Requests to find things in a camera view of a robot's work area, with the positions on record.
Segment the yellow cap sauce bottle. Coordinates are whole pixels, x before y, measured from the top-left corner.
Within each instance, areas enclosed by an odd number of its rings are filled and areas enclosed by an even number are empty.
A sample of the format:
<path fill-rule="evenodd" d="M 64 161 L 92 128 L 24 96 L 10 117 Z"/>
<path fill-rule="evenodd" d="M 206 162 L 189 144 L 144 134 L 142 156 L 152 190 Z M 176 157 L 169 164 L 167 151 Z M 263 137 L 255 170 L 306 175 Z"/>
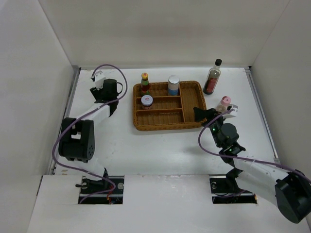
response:
<path fill-rule="evenodd" d="M 148 80 L 148 74 L 145 72 L 141 74 L 140 90 L 142 96 L 150 95 L 150 83 Z"/>

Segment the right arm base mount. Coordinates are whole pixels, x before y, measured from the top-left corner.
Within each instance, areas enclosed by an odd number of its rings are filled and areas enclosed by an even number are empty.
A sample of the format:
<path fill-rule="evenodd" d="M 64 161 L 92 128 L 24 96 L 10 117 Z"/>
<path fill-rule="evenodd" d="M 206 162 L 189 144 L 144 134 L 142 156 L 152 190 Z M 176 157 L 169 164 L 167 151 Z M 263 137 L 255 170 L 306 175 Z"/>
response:
<path fill-rule="evenodd" d="M 257 204 L 254 193 L 240 189 L 235 179 L 241 171 L 234 168 L 225 175 L 209 178 L 213 204 Z"/>

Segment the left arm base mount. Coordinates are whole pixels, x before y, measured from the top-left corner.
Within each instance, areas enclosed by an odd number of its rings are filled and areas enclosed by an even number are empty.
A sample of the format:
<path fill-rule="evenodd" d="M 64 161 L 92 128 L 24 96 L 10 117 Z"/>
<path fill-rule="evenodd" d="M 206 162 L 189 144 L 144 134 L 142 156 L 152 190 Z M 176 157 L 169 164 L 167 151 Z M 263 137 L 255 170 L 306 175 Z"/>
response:
<path fill-rule="evenodd" d="M 113 185 L 105 180 L 91 180 L 82 178 L 81 183 L 75 186 L 80 189 L 79 204 L 123 204 L 124 176 L 110 176 Z"/>

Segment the white lid chili jar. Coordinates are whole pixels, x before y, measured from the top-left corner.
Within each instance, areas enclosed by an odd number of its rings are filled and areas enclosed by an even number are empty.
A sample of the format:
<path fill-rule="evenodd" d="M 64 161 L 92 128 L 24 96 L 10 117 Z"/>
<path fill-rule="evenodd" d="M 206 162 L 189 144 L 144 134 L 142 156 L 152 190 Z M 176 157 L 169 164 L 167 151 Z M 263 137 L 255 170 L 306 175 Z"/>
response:
<path fill-rule="evenodd" d="M 142 109 L 145 109 L 145 110 L 151 109 L 152 105 L 153 105 L 153 97 L 152 96 L 150 96 L 150 95 L 142 96 L 142 98 L 141 98 Z"/>

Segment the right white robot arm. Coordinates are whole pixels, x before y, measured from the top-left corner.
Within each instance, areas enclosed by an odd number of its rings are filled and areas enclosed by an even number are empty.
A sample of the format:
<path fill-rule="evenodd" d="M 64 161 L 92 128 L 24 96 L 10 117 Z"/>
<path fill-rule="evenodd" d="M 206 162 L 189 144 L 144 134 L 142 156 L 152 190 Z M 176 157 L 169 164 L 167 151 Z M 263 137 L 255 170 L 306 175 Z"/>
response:
<path fill-rule="evenodd" d="M 234 108 L 224 113 L 214 108 L 203 110 L 194 107 L 193 111 L 195 121 L 210 130 L 216 147 L 220 148 L 216 155 L 232 166 L 225 180 L 225 186 L 233 192 L 232 195 L 244 190 L 258 194 L 296 224 L 310 214 L 310 179 L 297 169 L 250 156 L 238 143 L 236 127 L 225 122 L 224 115 L 234 112 Z"/>

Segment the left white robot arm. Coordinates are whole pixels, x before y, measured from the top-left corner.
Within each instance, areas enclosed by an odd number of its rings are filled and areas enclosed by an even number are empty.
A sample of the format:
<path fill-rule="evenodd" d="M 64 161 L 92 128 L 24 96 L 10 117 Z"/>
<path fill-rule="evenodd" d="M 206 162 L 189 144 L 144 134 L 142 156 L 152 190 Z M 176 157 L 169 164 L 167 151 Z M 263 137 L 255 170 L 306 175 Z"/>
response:
<path fill-rule="evenodd" d="M 91 161 L 95 153 L 95 127 L 116 111 L 121 93 L 117 86 L 122 83 L 115 79 L 102 79 L 95 83 L 96 87 L 90 89 L 95 98 L 93 106 L 77 118 L 63 119 L 58 153 L 75 164 L 75 166 L 62 164 L 62 167 L 97 177 L 93 180 L 92 187 L 97 193 L 102 194 L 108 190 L 109 181 L 95 173 L 100 165 L 92 163 L 91 170 L 86 170 L 85 165 Z"/>

